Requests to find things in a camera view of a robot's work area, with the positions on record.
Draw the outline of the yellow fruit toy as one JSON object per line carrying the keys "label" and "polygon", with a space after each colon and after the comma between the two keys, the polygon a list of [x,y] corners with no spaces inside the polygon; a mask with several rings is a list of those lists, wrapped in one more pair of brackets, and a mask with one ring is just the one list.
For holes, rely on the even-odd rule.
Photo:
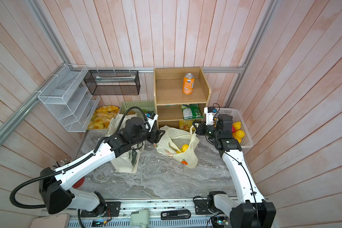
{"label": "yellow fruit toy", "polygon": [[181,151],[184,153],[187,151],[187,149],[189,148],[189,145],[188,144],[184,144],[181,148]]}

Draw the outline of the yellow plastic grocery bag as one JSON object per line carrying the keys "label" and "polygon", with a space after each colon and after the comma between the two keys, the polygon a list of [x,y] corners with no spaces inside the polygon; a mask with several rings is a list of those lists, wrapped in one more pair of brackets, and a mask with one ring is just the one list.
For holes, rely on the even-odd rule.
{"label": "yellow plastic grocery bag", "polygon": [[[156,151],[161,155],[173,158],[187,168],[194,169],[198,164],[195,150],[200,140],[196,134],[192,132],[192,129],[187,132],[177,128],[164,126],[161,127],[160,130],[165,130],[165,134],[160,141],[155,144]],[[189,148],[183,153],[181,148],[184,144],[188,144]]]}

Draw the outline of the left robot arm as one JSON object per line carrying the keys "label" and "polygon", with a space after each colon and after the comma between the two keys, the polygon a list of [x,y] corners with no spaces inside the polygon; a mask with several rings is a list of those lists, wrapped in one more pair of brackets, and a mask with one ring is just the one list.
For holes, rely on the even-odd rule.
{"label": "left robot arm", "polygon": [[[132,117],[126,120],[125,127],[120,125],[111,136],[102,137],[94,150],[75,161],[53,170],[45,168],[40,176],[17,186],[10,194],[12,205],[23,209],[46,208],[51,215],[65,209],[85,210],[95,215],[102,215],[107,204],[98,192],[84,192],[73,188],[81,178],[99,166],[120,157],[121,155],[139,150],[144,142],[158,143],[164,135],[164,130],[158,130],[154,125],[158,119],[156,113],[144,111],[142,117]],[[26,205],[16,200],[16,193],[32,183],[39,183],[39,192],[44,201],[41,205]]]}

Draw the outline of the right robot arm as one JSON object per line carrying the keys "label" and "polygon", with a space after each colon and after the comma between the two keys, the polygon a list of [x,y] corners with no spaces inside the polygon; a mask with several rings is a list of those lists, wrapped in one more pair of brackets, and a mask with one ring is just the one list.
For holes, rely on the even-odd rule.
{"label": "right robot arm", "polygon": [[245,163],[244,154],[233,127],[232,117],[207,114],[205,122],[193,122],[195,133],[206,136],[228,167],[237,200],[232,200],[223,191],[212,191],[207,196],[208,208],[213,213],[221,212],[230,219],[233,228],[270,228],[276,208],[267,202],[255,185]]}

